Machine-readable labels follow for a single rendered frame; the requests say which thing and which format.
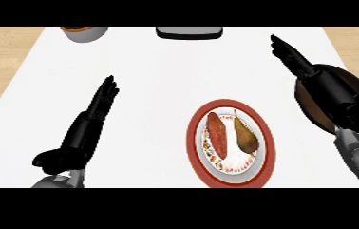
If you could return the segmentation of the dark brown pan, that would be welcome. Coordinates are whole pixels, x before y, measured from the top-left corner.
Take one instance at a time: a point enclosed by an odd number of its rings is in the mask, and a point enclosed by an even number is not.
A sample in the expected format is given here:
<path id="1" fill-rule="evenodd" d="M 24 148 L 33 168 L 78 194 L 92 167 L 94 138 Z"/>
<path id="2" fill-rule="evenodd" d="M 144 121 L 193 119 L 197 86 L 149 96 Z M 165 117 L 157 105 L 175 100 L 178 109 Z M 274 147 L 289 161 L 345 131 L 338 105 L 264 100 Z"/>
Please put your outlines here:
<path id="1" fill-rule="evenodd" d="M 359 78 L 329 65 L 314 65 L 314 70 L 314 76 L 295 80 L 299 109 L 327 133 L 333 134 L 336 127 L 359 133 Z"/>

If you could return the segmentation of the grey pot with orange contents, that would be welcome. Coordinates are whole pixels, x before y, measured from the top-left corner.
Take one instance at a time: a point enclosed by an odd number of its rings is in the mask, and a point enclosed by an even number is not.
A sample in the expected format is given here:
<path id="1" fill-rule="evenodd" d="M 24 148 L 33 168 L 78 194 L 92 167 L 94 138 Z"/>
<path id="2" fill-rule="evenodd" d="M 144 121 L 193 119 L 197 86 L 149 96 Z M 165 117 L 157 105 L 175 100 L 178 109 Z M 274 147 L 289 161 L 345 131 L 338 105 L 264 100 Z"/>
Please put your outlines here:
<path id="1" fill-rule="evenodd" d="M 60 27 L 64 35 L 75 43 L 92 42 L 107 31 L 107 27 Z"/>

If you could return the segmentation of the brown green pear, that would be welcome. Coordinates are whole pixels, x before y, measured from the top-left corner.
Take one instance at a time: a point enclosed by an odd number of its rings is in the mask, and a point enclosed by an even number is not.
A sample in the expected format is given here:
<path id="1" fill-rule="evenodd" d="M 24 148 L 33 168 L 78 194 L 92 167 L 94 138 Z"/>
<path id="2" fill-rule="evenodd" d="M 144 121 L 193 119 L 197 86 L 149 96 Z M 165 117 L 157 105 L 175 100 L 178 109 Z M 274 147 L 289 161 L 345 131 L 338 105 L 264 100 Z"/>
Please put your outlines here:
<path id="1" fill-rule="evenodd" d="M 237 116 L 234 116 L 234 136 L 239 150 L 246 154 L 253 153 L 259 148 L 258 138 L 243 125 Z"/>

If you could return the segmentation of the reddish brown sweet potato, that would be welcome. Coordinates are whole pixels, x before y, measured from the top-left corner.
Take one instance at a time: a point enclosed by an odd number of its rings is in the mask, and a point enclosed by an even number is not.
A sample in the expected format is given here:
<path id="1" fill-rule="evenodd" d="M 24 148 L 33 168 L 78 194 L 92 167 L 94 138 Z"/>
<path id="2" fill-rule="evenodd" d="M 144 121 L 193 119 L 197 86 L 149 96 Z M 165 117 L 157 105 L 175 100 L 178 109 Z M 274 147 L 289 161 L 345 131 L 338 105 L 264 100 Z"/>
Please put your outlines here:
<path id="1" fill-rule="evenodd" d="M 214 151 L 221 160 L 227 157 L 225 126 L 214 112 L 206 115 L 206 131 Z"/>

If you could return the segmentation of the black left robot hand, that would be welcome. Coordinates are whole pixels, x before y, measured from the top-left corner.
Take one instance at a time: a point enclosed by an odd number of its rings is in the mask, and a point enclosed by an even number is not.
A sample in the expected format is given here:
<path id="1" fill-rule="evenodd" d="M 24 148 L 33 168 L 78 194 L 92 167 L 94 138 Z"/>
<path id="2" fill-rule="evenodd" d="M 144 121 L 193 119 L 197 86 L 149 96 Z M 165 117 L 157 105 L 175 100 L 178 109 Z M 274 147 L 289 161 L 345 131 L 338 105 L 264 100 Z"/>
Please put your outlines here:
<path id="1" fill-rule="evenodd" d="M 85 168 L 94 155 L 103 121 L 118 92 L 113 76 L 109 76 L 97 88 L 86 110 L 78 114 L 69 126 L 60 147 L 41 152 L 32 160 L 32 165 L 45 174 L 57 175 Z"/>

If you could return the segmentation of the grey black flat appliance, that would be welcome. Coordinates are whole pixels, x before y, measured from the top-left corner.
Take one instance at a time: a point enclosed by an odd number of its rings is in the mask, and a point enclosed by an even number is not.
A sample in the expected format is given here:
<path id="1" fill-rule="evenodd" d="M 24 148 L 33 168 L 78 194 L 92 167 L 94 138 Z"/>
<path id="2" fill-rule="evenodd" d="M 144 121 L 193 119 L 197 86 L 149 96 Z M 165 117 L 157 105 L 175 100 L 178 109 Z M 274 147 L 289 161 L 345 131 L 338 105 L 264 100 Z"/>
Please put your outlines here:
<path id="1" fill-rule="evenodd" d="M 172 40 L 211 40 L 222 34 L 221 27 L 156 27 L 159 38 Z"/>

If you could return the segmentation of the white placemat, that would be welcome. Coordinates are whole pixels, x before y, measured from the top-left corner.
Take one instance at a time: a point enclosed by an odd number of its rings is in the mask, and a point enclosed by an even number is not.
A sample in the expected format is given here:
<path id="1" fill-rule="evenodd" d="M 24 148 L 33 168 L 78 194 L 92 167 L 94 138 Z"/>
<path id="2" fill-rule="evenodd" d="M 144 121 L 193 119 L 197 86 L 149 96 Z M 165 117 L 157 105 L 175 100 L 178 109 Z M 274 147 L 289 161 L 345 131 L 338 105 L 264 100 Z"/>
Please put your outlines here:
<path id="1" fill-rule="evenodd" d="M 320 28 L 227 28 L 206 41 L 163 40 L 152 28 L 112 28 L 88 44 L 45 29 L 0 98 L 0 187 L 29 187 L 41 179 L 30 161 L 58 147 L 112 77 L 120 92 L 86 166 L 86 186 L 202 186 L 185 154 L 185 128 L 205 103 L 230 99 L 256 111 L 273 136 L 267 187 L 359 188 L 332 135 L 296 106 L 293 77 L 271 55 L 271 36 L 311 63 L 342 63 Z"/>

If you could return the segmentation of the red rimmed patterned plate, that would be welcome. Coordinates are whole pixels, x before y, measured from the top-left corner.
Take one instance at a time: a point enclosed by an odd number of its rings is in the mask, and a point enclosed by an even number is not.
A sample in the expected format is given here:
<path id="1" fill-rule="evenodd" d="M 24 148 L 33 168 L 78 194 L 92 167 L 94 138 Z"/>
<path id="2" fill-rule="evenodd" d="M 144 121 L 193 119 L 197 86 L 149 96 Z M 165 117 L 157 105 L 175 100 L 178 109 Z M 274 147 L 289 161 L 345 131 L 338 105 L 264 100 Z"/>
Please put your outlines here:
<path id="1" fill-rule="evenodd" d="M 258 149 L 246 154 L 237 146 L 234 122 L 250 132 Z M 212 127 L 222 128 L 225 158 L 209 137 Z M 271 133 L 258 112 L 245 103 L 218 99 L 194 105 L 185 127 L 185 155 L 193 172 L 206 187 L 264 187 L 273 173 L 276 149 Z"/>

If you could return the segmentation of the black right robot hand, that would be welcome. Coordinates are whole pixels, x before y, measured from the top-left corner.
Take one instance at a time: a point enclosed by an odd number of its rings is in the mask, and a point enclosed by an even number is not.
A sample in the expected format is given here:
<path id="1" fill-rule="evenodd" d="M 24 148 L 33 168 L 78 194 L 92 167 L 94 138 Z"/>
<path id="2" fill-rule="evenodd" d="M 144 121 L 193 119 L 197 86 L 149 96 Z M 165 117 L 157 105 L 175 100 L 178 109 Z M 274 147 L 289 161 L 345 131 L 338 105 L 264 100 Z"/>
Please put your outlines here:
<path id="1" fill-rule="evenodd" d="M 270 41 L 271 54 L 295 76 L 293 98 L 305 117 L 330 134 L 335 128 L 359 133 L 359 78 L 338 67 L 311 64 L 277 36 Z"/>

